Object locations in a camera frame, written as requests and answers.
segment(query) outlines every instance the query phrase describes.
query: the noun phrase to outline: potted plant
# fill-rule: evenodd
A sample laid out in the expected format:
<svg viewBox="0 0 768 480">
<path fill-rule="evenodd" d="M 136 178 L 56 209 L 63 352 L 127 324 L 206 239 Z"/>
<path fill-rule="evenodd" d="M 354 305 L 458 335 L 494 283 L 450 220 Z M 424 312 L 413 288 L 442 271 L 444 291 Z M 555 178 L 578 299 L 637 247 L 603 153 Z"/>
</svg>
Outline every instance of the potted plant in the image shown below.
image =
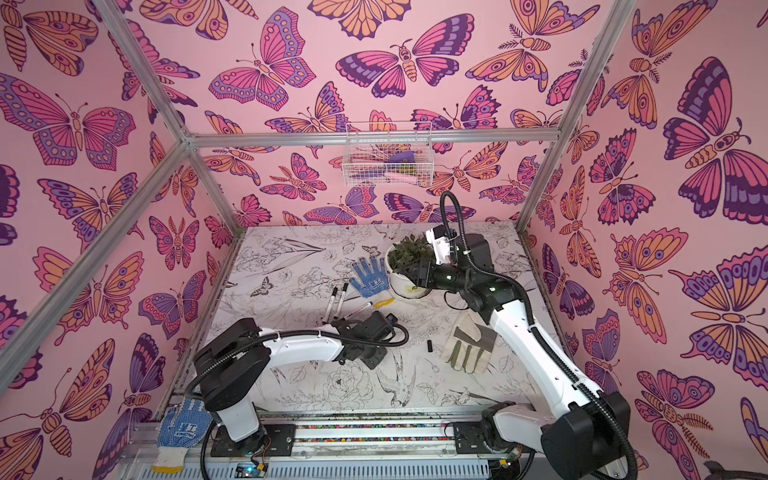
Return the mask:
<svg viewBox="0 0 768 480">
<path fill-rule="evenodd" d="M 399 243 L 392 245 L 386 251 L 386 271 L 389 274 L 389 286 L 392 287 L 392 291 L 411 299 L 427 296 L 431 290 L 414 285 L 407 276 L 400 272 L 404 267 L 433 255 L 432 246 L 429 245 L 424 234 L 420 237 L 413 234 L 406 235 Z"/>
</svg>

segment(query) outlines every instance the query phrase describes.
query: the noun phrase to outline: white flower pot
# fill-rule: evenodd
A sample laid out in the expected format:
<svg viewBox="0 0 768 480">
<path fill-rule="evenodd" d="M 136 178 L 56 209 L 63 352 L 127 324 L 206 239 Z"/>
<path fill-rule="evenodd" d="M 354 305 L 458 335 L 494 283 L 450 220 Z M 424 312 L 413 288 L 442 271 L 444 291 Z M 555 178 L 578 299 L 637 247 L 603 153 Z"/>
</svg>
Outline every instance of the white flower pot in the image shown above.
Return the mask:
<svg viewBox="0 0 768 480">
<path fill-rule="evenodd" d="M 429 292 L 431 292 L 432 289 L 416 286 L 411 280 L 408 280 L 407 276 L 392 271 L 392 267 L 389 266 L 389 252 L 394 249 L 395 246 L 392 245 L 389 250 L 386 251 L 385 263 L 386 272 L 389 274 L 389 288 L 392 289 L 394 293 L 397 293 L 404 298 L 415 299 L 429 295 Z"/>
</svg>

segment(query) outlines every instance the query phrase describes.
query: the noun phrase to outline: leather work glove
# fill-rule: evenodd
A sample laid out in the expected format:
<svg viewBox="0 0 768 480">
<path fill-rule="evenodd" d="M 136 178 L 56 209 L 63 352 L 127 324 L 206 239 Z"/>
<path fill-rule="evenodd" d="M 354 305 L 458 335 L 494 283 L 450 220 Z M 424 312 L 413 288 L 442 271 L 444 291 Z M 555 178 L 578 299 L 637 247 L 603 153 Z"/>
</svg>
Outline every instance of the leather work glove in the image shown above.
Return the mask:
<svg viewBox="0 0 768 480">
<path fill-rule="evenodd" d="M 488 367 L 498 334 L 478 323 L 482 323 L 478 313 L 471 310 L 462 313 L 453 326 L 448 342 L 442 347 L 440 359 L 450 363 L 456 371 L 464 369 L 467 373 L 483 373 Z"/>
<path fill-rule="evenodd" d="M 389 276 L 384 267 L 384 257 L 371 257 L 370 261 L 360 257 L 352 264 L 357 278 L 350 278 L 349 282 L 355 287 L 361 296 L 369 298 L 389 288 Z"/>
</svg>

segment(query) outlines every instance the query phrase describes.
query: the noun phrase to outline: marker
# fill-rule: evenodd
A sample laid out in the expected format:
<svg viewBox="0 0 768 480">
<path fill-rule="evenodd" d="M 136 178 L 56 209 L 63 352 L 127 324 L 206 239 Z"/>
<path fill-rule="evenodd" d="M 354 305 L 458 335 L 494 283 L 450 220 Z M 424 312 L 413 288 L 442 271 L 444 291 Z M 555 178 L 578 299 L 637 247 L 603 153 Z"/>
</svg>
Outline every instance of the marker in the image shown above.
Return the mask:
<svg viewBox="0 0 768 480">
<path fill-rule="evenodd" d="M 323 315 L 323 323 L 328 321 L 328 315 L 331 314 L 331 308 L 333 308 L 333 302 L 336 301 L 336 294 L 339 292 L 338 287 L 333 287 L 333 293 L 331 293 L 331 298 L 328 300 L 328 306 L 326 307 L 326 314 Z"/>
<path fill-rule="evenodd" d="M 339 318 L 341 313 L 341 304 L 344 303 L 344 297 L 346 296 L 346 288 L 349 286 L 347 282 L 344 282 L 344 286 L 341 287 L 341 297 L 339 298 L 339 305 L 336 307 L 336 313 L 333 314 L 334 318 Z"/>
</svg>

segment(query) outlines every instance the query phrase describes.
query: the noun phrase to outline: bird drawing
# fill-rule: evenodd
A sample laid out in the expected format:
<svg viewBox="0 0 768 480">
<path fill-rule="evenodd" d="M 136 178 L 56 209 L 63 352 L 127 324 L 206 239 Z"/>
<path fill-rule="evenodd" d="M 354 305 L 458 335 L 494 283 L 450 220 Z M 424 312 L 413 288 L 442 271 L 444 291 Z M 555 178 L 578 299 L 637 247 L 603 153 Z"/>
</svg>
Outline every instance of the bird drawing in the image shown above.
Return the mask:
<svg viewBox="0 0 768 480">
<path fill-rule="evenodd" d="M 395 359 L 395 379 L 390 379 L 387 375 L 376 370 L 376 377 L 379 378 L 379 384 L 387 393 L 392 393 L 392 406 L 404 407 L 408 405 L 408 401 L 413 394 L 413 387 L 416 385 L 416 365 L 413 366 L 413 375 L 411 375 L 411 382 L 407 383 L 405 376 L 402 374 L 402 355 L 400 361 L 397 361 L 397 356 L 392 356 Z"/>
</svg>

